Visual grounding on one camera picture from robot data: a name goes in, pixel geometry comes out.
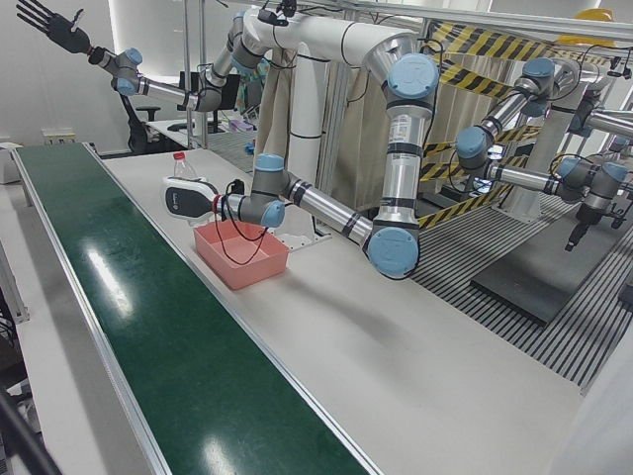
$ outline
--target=green conveyor belt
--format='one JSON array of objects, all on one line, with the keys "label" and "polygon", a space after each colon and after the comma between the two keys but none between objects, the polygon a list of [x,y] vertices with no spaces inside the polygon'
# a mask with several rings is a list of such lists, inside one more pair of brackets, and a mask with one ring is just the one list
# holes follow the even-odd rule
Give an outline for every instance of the green conveyor belt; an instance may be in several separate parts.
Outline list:
[{"label": "green conveyor belt", "polygon": [[82,144],[19,154],[175,475],[366,473]]}]

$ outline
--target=office chair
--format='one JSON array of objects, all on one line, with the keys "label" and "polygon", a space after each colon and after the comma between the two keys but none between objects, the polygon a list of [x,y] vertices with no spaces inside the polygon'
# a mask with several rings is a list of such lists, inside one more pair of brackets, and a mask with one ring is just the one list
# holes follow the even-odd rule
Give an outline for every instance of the office chair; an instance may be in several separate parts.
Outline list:
[{"label": "office chair", "polygon": [[[128,114],[128,126],[130,127],[130,138],[128,139],[128,147],[134,155],[143,155],[147,153],[159,153],[165,151],[165,143],[160,139],[159,134],[153,133],[146,124],[144,124],[136,115],[135,108],[130,98],[119,94],[123,107]],[[147,113],[147,118],[153,122],[156,111],[160,108],[156,106],[145,106],[136,108],[137,111]]]}]

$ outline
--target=yellow hard hat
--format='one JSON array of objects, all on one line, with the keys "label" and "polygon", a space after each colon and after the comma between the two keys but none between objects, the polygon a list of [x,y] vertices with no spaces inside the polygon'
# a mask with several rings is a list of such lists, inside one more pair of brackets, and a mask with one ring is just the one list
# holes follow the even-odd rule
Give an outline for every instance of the yellow hard hat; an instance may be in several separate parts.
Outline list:
[{"label": "yellow hard hat", "polygon": [[[613,11],[607,8],[589,8],[588,10],[582,10],[580,13],[574,16],[577,20],[594,20],[597,22],[612,22]],[[600,45],[601,47],[615,47],[613,40],[606,40],[603,38],[591,38],[591,37],[577,37],[576,35],[561,35],[556,43],[563,45],[577,45],[579,47],[589,45]]]}]

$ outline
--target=pink plastic tray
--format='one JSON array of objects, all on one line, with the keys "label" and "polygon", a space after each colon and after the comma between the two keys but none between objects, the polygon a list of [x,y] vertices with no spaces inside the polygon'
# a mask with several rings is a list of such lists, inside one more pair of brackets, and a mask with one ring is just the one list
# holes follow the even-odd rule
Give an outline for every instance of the pink plastic tray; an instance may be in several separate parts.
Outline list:
[{"label": "pink plastic tray", "polygon": [[[261,236],[264,230],[257,225],[241,222],[234,222],[234,224],[249,238]],[[286,270],[289,249],[270,233],[266,233],[264,242],[252,260],[239,265],[226,256],[218,229],[225,244],[226,253],[237,262],[244,262],[253,255],[259,246],[259,240],[250,242],[244,239],[231,221],[218,223],[217,228],[216,223],[209,223],[194,229],[196,250],[232,290],[242,289]]]}]

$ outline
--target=plastic bottle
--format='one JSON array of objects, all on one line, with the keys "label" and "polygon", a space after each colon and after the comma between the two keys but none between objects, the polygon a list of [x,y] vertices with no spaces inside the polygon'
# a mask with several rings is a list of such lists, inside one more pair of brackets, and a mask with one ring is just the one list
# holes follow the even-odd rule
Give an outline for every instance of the plastic bottle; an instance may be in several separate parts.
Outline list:
[{"label": "plastic bottle", "polygon": [[187,161],[184,151],[174,153],[174,176],[187,180],[195,180],[198,178],[198,173],[196,173],[194,167],[191,166],[191,163]]}]

